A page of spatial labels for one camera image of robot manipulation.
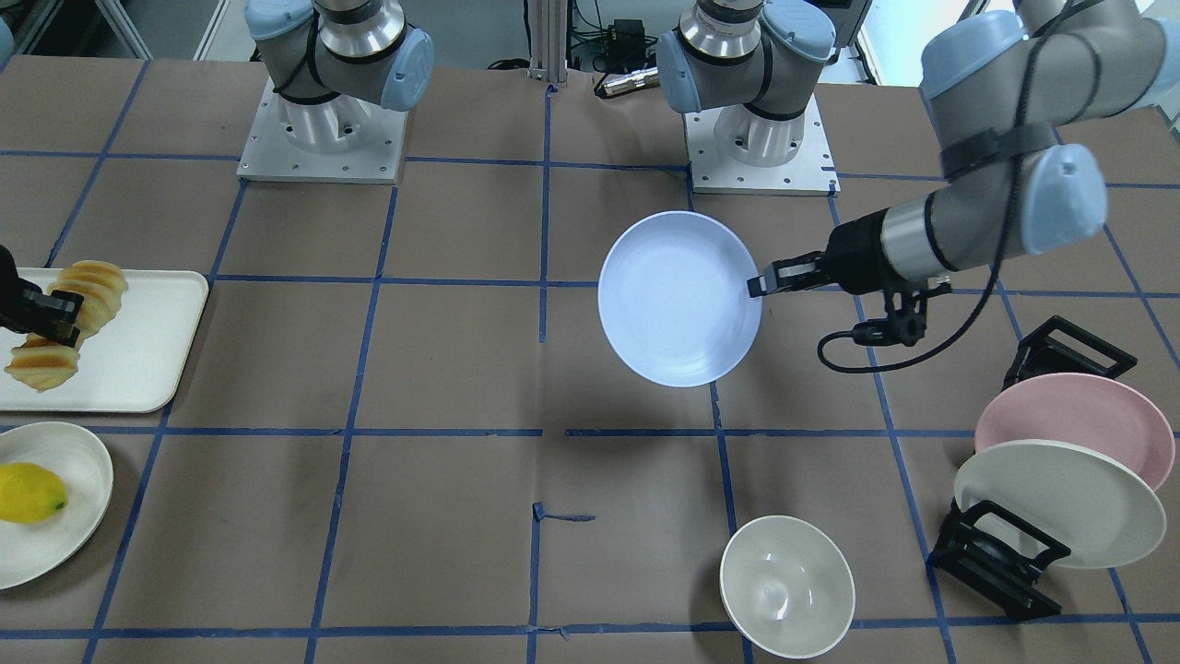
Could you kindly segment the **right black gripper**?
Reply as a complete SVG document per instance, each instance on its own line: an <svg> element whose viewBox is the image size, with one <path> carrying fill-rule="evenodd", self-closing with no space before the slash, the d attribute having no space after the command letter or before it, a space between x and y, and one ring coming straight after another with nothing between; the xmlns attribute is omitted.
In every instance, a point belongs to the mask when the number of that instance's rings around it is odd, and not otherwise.
<svg viewBox="0 0 1180 664"><path fill-rule="evenodd" d="M38 335L51 343L76 348L81 331L76 322L85 298L72 291L50 294L24 289L17 261L1 245L1 326L21 335Z"/></svg>

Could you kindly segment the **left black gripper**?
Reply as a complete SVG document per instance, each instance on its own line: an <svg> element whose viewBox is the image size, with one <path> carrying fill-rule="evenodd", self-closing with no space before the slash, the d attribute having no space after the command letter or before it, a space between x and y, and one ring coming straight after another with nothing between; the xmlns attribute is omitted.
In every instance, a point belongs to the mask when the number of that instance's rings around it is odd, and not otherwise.
<svg viewBox="0 0 1180 664"><path fill-rule="evenodd" d="M831 281L853 295L881 291L884 318L856 324L844 336L858 346L914 346L926 336L927 300L952 292L948 282L930 285L930 280L907 280L896 272L881 239L885 210L839 224L830 236L826 251L813 251L793 259L772 261L758 277L747 281L750 298L780 291L807 291Z"/></svg>

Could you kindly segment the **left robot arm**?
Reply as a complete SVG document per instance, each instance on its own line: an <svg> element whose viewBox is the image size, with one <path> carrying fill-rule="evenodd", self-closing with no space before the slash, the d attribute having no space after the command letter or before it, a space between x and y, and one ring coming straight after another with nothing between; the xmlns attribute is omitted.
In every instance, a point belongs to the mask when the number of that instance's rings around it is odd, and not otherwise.
<svg viewBox="0 0 1180 664"><path fill-rule="evenodd" d="M697 1L658 38L655 63L676 113L734 109L793 127L834 47L830 17L806 1ZM750 280L750 297L830 283L881 291L902 305L856 340L914 346L929 280L1092 238L1107 215L1103 175L1056 130L1175 88L1176 24L1133 1L1020 1L943 29L920 63L948 185L839 224L822 251Z"/></svg>

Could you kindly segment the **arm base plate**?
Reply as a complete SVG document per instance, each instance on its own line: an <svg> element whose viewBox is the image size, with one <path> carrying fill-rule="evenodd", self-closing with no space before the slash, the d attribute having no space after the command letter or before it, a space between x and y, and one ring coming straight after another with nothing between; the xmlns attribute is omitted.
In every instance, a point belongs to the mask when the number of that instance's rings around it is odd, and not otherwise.
<svg viewBox="0 0 1180 664"><path fill-rule="evenodd" d="M240 156L244 180L396 184L409 113L340 96L319 105L266 88Z"/></svg>
<svg viewBox="0 0 1180 664"><path fill-rule="evenodd" d="M696 193L840 193L830 138L815 98L788 121L771 121L742 105L683 114Z"/></svg>

